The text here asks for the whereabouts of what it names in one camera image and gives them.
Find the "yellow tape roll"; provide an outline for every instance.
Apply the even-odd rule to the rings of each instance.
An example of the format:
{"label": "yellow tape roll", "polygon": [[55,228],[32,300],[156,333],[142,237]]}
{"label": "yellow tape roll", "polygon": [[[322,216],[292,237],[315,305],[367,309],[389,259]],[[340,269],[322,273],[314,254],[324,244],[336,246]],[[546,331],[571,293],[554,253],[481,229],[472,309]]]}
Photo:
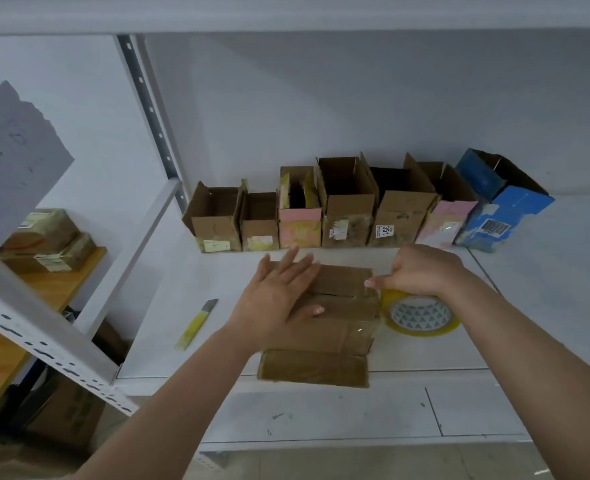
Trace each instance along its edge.
{"label": "yellow tape roll", "polygon": [[459,318],[436,296],[381,290],[380,303],[386,325],[404,335],[435,337],[459,326]]}

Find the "floor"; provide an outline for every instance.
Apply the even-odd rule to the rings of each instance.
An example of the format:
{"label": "floor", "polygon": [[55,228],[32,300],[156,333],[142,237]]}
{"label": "floor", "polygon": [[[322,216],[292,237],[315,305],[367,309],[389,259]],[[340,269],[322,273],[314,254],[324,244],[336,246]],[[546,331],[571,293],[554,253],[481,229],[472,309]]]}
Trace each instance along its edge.
{"label": "floor", "polygon": [[[93,439],[98,447],[126,417],[107,406]],[[212,472],[192,463],[184,480],[547,480],[532,443],[241,451]]]}

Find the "finger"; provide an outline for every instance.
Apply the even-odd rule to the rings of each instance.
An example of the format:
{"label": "finger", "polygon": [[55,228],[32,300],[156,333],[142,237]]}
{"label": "finger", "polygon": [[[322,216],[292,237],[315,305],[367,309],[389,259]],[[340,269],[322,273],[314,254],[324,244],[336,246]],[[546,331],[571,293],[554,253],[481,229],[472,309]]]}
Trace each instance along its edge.
{"label": "finger", "polygon": [[292,280],[297,278],[301,273],[306,271],[310,265],[313,264],[313,255],[312,253],[308,253],[304,258],[293,264],[289,267],[286,271],[280,274],[280,281],[282,283],[289,284]]}
{"label": "finger", "polygon": [[293,264],[293,260],[295,259],[295,256],[297,256],[298,252],[299,252],[299,246],[297,244],[295,246],[292,246],[291,249],[289,249],[288,252],[286,254],[284,254],[284,257],[282,258],[280,263],[277,265],[277,267],[275,269],[273,269],[271,271],[269,276],[271,278],[273,278],[275,276],[279,276],[284,271],[286,271],[289,267],[291,267]]}
{"label": "finger", "polygon": [[323,306],[322,305],[307,305],[299,308],[289,319],[289,322],[296,322],[300,320],[306,320],[315,315],[319,315],[323,313]]}
{"label": "finger", "polygon": [[264,281],[266,276],[271,272],[271,257],[268,253],[264,255],[263,258],[259,260],[259,264],[257,264],[257,271],[251,278],[251,283],[259,283],[260,281]]}
{"label": "finger", "polygon": [[319,270],[322,269],[321,263],[315,262],[308,267],[306,271],[300,273],[294,280],[291,281],[289,289],[295,294],[296,298],[299,298],[301,294],[308,289],[310,283],[317,277]]}
{"label": "finger", "polygon": [[381,290],[383,288],[396,288],[393,281],[393,276],[391,274],[383,274],[382,276],[373,276],[372,278],[364,281],[364,286],[366,288],[374,288],[376,290]]}

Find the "paper sheet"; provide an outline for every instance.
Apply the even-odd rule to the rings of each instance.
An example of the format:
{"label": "paper sheet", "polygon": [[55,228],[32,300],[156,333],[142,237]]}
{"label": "paper sheet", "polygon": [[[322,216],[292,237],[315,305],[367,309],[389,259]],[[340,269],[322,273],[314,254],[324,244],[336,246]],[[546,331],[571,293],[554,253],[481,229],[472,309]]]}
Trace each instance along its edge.
{"label": "paper sheet", "polygon": [[0,84],[0,246],[73,161],[50,121]]}

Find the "barcode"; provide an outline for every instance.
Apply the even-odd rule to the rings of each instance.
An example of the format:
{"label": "barcode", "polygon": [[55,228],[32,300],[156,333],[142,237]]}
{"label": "barcode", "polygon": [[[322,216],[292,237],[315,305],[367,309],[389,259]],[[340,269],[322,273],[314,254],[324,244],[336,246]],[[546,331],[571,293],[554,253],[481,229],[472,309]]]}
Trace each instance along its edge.
{"label": "barcode", "polygon": [[504,232],[510,229],[508,224],[503,222],[493,221],[492,219],[486,219],[486,222],[482,224],[482,232],[490,234],[494,237],[500,237]]}

